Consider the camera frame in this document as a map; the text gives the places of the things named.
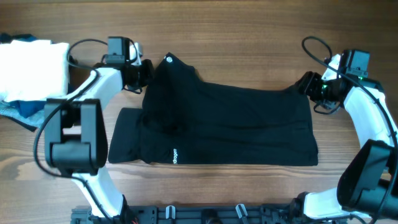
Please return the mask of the black t-shirt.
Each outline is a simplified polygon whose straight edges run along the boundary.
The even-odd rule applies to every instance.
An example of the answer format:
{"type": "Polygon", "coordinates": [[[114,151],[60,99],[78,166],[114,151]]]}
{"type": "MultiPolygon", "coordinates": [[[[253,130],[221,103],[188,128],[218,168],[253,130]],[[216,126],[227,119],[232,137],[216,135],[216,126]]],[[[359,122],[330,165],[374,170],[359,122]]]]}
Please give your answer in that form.
{"type": "Polygon", "coordinates": [[[167,54],[141,108],[123,108],[116,121],[108,161],[136,160],[315,166],[308,98],[295,86],[272,91],[207,83],[167,54]]]}

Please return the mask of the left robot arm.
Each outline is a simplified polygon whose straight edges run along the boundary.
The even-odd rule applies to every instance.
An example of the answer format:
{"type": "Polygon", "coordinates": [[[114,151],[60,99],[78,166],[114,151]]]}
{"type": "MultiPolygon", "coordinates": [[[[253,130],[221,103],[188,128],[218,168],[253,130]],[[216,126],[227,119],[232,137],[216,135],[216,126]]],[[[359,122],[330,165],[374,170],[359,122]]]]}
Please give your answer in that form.
{"type": "Polygon", "coordinates": [[[154,77],[148,59],[127,60],[89,67],[90,76],[71,96],[48,99],[45,119],[34,141],[34,156],[41,135],[45,161],[53,173],[72,180],[91,206],[93,223],[133,223],[125,196],[116,188],[106,167],[108,141],[103,109],[123,89],[139,90],[154,77]]]}

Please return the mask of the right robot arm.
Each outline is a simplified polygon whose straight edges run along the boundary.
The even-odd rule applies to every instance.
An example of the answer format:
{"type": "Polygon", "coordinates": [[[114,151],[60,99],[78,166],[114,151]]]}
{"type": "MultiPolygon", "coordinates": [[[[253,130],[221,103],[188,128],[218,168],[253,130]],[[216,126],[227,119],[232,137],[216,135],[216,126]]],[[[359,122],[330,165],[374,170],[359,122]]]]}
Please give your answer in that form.
{"type": "Polygon", "coordinates": [[[303,215],[316,222],[353,216],[396,220],[397,127],[380,83],[363,77],[326,80],[307,72],[295,85],[316,103],[341,103],[361,146],[336,188],[305,195],[303,215]]]}

